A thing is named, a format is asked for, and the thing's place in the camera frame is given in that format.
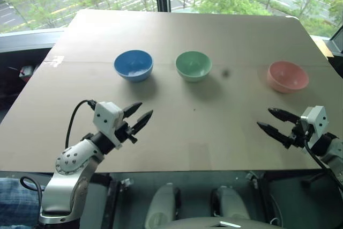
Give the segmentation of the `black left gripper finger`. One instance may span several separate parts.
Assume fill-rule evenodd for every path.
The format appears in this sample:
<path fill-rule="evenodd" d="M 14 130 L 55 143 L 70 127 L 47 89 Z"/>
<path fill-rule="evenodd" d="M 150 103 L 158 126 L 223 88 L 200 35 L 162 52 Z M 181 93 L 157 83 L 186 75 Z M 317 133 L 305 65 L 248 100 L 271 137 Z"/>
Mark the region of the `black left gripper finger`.
<path fill-rule="evenodd" d="M 137 134 L 150 120 L 151 116 L 153 114 L 153 110 L 145 113 L 142 115 L 138 120 L 137 123 L 132 127 L 132 135 Z"/>
<path fill-rule="evenodd" d="M 134 114 L 138 108 L 142 105 L 142 102 L 135 102 L 123 109 L 123 119 L 130 117 Z"/>

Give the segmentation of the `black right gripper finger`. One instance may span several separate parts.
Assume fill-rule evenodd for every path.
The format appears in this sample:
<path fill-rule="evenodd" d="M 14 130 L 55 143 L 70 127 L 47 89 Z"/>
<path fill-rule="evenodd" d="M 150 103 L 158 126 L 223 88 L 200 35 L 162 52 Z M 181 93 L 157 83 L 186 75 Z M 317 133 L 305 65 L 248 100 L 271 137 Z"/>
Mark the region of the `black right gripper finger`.
<path fill-rule="evenodd" d="M 277 128 L 263 122 L 257 122 L 257 124 L 266 134 L 280 142 L 283 146 L 290 146 L 289 138 L 280 133 Z"/>
<path fill-rule="evenodd" d="M 296 124 L 299 120 L 297 115 L 294 115 L 286 110 L 279 109 L 279 108 L 268 108 L 268 111 L 277 119 L 283 122 L 291 122 Z"/>

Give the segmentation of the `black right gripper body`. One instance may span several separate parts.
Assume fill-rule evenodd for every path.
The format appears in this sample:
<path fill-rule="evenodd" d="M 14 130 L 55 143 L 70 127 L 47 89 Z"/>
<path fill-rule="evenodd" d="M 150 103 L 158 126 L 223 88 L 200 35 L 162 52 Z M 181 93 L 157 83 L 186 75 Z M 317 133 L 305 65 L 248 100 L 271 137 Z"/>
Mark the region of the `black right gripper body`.
<path fill-rule="evenodd" d="M 284 137 L 284 147 L 289 149 L 291 146 L 304 148 L 305 131 L 301 122 L 297 122 L 288 136 Z"/>

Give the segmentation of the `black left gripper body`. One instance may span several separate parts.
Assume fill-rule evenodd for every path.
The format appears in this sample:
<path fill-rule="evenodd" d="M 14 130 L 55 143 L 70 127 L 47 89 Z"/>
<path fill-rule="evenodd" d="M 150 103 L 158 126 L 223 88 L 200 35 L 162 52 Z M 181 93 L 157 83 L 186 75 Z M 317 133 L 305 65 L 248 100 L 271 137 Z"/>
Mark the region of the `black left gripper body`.
<path fill-rule="evenodd" d="M 133 144 L 138 141 L 134 135 L 137 133 L 137 126 L 130 127 L 127 122 L 122 121 L 115 129 L 115 136 L 120 143 L 124 143 L 126 140 L 130 140 Z"/>

